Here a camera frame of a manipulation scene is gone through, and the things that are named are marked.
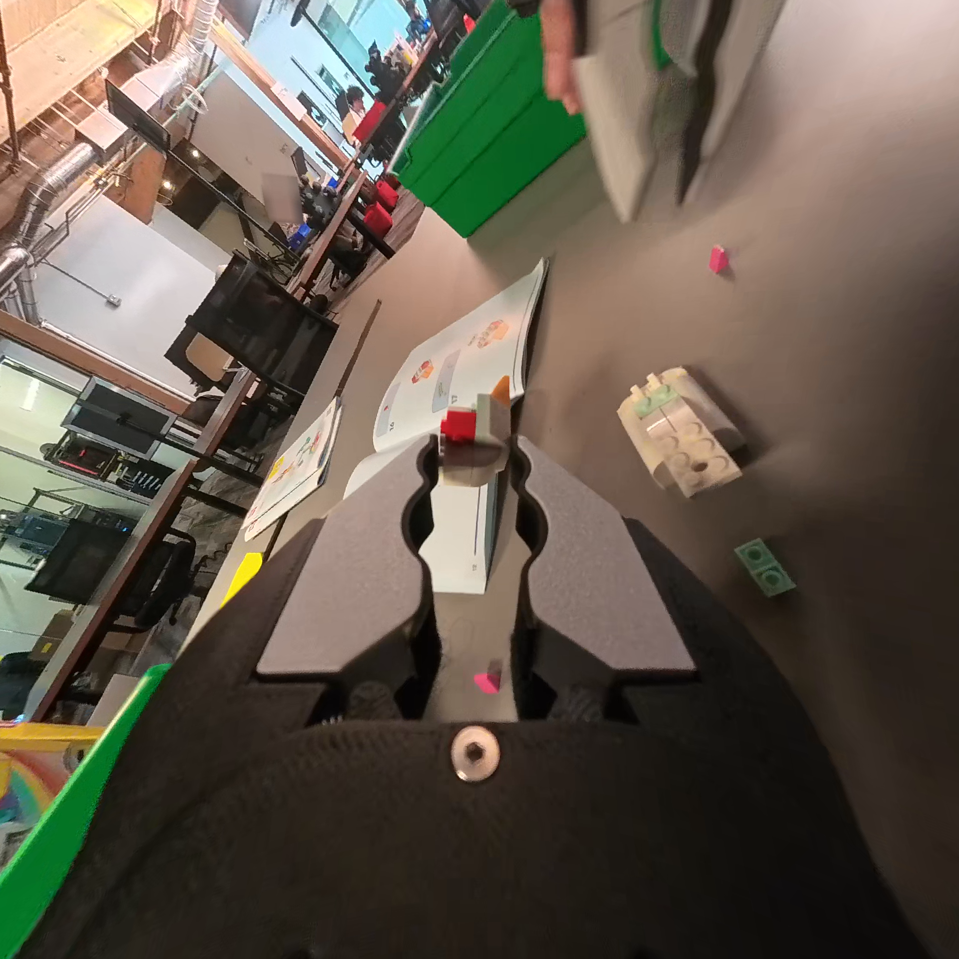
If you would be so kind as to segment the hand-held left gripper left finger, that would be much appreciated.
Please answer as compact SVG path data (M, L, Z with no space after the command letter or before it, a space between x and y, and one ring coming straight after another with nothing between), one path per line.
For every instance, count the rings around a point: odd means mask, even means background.
M257 665L267 680L432 681L441 656L429 567L438 437L425 435L323 520Z

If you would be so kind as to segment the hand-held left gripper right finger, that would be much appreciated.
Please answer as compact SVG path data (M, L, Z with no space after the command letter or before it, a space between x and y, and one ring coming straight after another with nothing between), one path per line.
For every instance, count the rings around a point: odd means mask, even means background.
M693 678L696 666L624 518L514 438L520 578L515 678Z

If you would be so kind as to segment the white and red lego assembly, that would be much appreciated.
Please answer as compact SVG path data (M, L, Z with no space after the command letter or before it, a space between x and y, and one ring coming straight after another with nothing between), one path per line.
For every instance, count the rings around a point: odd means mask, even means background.
M505 468L512 435L510 377L480 393L471 409L449 408L440 423L438 482L478 488Z

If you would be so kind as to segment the tan lego assembly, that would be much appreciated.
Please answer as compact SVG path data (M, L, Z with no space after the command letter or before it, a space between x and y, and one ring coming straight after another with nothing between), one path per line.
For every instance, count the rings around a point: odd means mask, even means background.
M691 498L741 477L746 439L682 367L651 373L620 403L617 417L652 479Z

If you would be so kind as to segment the light green lego plate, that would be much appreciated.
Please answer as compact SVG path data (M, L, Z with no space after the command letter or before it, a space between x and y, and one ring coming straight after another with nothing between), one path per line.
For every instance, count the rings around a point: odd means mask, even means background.
M763 596L773 598L796 589L796 583L760 538L738 545L734 554Z

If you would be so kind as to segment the yellow lego set box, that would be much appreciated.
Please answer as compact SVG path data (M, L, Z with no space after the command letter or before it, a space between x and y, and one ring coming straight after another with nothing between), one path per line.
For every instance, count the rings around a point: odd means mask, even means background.
M2 870L103 732L103 726L1 722Z

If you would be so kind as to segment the person's right hand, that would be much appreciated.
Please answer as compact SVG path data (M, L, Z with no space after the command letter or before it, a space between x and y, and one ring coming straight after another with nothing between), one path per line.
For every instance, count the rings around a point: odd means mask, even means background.
M581 113L574 62L582 56L589 22L588 1L543 1L539 6L545 98L570 116Z

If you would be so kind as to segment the yellow card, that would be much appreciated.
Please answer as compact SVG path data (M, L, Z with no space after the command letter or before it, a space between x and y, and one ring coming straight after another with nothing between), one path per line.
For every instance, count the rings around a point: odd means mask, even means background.
M262 568L264 563L261 552L247 552L234 570L232 578L223 594L219 609L226 606L250 582Z

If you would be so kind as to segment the thin instruction booklet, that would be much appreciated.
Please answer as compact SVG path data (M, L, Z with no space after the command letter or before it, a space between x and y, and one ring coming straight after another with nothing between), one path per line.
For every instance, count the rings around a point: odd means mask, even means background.
M325 482L342 420L336 396L318 419L271 464L241 533L249 542L279 521Z

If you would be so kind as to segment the green storage bin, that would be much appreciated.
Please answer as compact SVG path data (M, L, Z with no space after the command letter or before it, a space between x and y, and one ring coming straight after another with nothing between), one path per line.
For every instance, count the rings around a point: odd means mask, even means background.
M132 727L172 665L147 670L1 877L2 957L15 957L65 881Z
M428 88L390 172L467 239L585 136L581 116L545 97L538 15L491 2Z

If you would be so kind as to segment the open instruction booklet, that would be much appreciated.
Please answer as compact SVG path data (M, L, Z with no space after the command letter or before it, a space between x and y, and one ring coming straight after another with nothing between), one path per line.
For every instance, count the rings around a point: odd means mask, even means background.
M374 453L353 471L344 497L421 436L439 435L449 411L474 411L478 396L491 393L503 378L510 403L523 397L526 345L548 269L549 259L542 258L530 273L409 353L379 405ZM434 487L434 529L419 553L437 593L485 593L502 470L494 467L482 486L440 479Z

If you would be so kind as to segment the black desk monitor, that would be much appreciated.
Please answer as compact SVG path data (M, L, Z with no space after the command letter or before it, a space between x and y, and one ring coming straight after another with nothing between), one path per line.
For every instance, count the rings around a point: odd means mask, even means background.
M131 532L130 527L69 521L24 590L70 605L89 603Z

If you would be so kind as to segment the cardboard box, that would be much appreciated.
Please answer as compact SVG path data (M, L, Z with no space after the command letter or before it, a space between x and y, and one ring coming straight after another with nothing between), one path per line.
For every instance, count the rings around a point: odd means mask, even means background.
M29 659L37 663L48 663L73 627L75 617L72 607L55 612L37 637L29 653Z

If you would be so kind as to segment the black hanging monitor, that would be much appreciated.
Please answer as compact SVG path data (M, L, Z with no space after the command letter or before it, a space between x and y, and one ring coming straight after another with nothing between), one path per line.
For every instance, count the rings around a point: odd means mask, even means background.
M111 80L104 81L104 88L108 111L151 149L167 155L172 145L170 131Z

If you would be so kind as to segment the silver ventilation duct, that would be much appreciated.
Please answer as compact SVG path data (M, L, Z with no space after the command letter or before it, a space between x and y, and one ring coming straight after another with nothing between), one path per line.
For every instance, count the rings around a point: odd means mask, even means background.
M94 147L78 140L28 181L1 231L1 294L30 266L32 247L57 200L96 161Z

